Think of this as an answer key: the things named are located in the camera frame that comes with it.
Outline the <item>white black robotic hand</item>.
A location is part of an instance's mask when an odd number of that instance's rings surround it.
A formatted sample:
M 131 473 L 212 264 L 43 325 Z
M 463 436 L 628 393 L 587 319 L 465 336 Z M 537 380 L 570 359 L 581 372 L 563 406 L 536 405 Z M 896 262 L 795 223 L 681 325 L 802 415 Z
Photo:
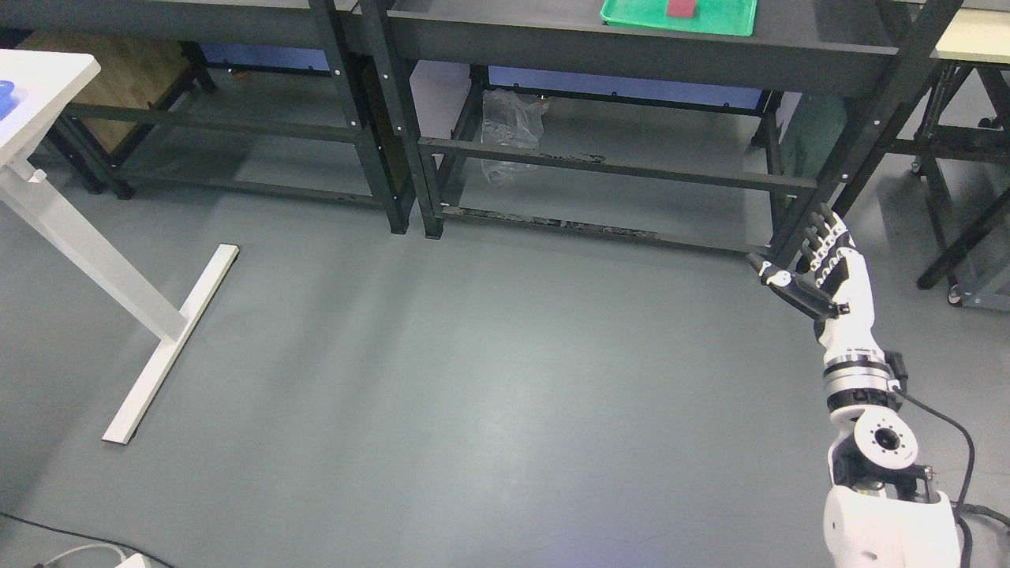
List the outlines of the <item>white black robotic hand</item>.
M 810 217 L 801 247 L 802 258 L 809 263 L 808 276 L 750 254 L 747 261 L 758 273 L 758 281 L 813 320 L 826 364 L 848 356 L 884 360 L 884 351 L 872 332 L 872 282 L 865 256 L 847 224 L 829 206 L 820 205 Z

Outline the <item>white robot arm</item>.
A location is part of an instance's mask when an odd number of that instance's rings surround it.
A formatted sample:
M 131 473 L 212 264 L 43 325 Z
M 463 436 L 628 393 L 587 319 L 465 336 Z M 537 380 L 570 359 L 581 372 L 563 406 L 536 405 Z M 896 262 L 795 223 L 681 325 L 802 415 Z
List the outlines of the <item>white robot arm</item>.
M 960 567 L 955 503 L 934 488 L 919 461 L 899 353 L 856 351 L 824 370 L 829 418 L 837 435 L 827 452 L 831 483 L 823 535 L 836 567 Z

